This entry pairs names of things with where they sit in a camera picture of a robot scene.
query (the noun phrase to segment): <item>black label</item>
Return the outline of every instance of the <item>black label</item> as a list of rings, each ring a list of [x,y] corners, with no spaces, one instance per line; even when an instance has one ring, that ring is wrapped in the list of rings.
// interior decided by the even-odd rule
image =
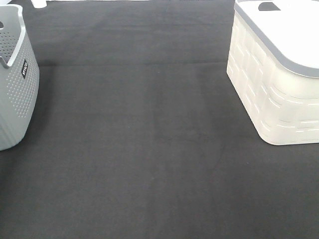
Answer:
[[[28,63],[26,62],[26,60],[24,60],[24,63],[23,63],[23,66],[22,66],[22,70],[21,70],[21,74],[22,74],[24,79],[25,79],[27,71],[28,71]]]

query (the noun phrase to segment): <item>black fabric surface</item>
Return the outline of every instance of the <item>black fabric surface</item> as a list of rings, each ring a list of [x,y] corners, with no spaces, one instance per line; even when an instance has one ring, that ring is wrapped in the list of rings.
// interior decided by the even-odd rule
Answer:
[[[12,2],[40,87],[1,239],[319,238],[319,145],[262,141],[226,75],[233,0]]]

